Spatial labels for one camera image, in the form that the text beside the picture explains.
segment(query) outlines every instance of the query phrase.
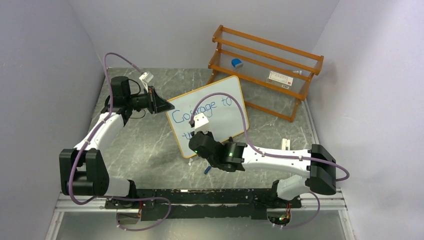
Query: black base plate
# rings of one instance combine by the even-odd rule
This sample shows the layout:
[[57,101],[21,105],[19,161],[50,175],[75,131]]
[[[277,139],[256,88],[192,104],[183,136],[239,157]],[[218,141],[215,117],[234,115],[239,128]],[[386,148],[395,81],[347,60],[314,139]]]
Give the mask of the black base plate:
[[[267,209],[301,208],[298,197],[287,201],[276,197],[271,188],[235,189],[137,189],[140,198],[164,197],[171,201],[168,219],[238,218],[267,219]],[[141,221],[163,218],[168,211],[165,201],[144,201]],[[138,202],[106,201],[106,209],[138,209]]]

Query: marble table surface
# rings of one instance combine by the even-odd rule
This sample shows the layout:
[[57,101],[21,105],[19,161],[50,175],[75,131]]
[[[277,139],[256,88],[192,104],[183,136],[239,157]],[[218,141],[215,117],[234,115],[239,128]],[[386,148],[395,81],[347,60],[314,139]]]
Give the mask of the marble table surface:
[[[211,76],[210,69],[145,68],[154,78],[149,83],[156,88],[159,96],[171,99],[204,86]],[[133,68],[109,68],[110,78],[127,76],[137,80],[140,74]],[[228,75],[219,74],[215,80]],[[130,82],[131,92],[138,87]],[[294,99],[271,89],[241,80],[244,99],[277,112],[289,115]],[[103,83],[95,106],[90,128],[98,121],[100,111],[109,95],[107,82]],[[308,118],[299,105],[294,122],[246,107],[250,123],[248,130],[252,142],[263,148],[281,148],[282,138],[290,139],[291,150],[310,148],[312,133]],[[141,117],[135,112],[131,117]],[[245,142],[243,134],[234,138]],[[145,189],[221,189],[221,188],[270,188],[272,182],[286,179],[290,175],[276,170],[249,170],[227,173],[212,168],[205,159],[194,156],[182,157],[177,141],[165,113],[151,115],[147,112],[141,119],[130,119],[118,133],[111,146],[102,152],[109,175],[135,181],[137,188]]]

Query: white cable connector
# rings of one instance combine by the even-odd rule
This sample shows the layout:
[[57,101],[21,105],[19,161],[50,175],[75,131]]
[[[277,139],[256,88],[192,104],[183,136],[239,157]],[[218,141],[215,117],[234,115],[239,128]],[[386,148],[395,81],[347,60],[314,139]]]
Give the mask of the white cable connector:
[[286,150],[289,151],[290,150],[290,140],[283,138],[281,141],[281,150]]
[[146,71],[143,72],[143,74],[138,79],[140,79],[141,83],[144,86],[144,89],[148,91],[149,87],[147,86],[147,84],[153,79],[153,74],[149,71]]
[[194,116],[194,134],[198,132],[203,132],[207,134],[211,131],[211,126],[209,125],[209,120],[206,115],[202,112]]

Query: wooden rack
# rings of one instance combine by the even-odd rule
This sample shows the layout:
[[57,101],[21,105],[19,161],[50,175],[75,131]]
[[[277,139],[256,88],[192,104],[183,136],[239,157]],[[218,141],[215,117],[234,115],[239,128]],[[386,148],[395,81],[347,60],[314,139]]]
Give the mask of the wooden rack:
[[[218,27],[212,37],[217,43],[216,51],[208,68],[212,69],[207,84],[214,81],[218,72],[236,75],[240,79],[273,89],[295,98],[290,116],[244,101],[247,106],[293,122],[300,101],[306,99],[312,77],[318,75],[323,66],[323,56],[314,55],[299,49],[252,36],[240,31]],[[231,59],[240,59],[243,67],[234,68]],[[286,88],[268,83],[268,75],[274,71],[293,78],[292,85]]]

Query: blue object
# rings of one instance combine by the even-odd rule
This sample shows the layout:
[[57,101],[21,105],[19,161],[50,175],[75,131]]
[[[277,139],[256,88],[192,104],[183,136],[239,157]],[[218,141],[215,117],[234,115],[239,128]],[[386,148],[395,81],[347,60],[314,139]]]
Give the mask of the blue object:
[[236,69],[243,67],[242,61],[238,58],[234,58],[233,60],[231,60],[231,65]]
[[211,166],[208,166],[207,168],[206,168],[206,170],[203,172],[204,174],[208,174],[208,172],[209,172],[209,170],[211,170]]

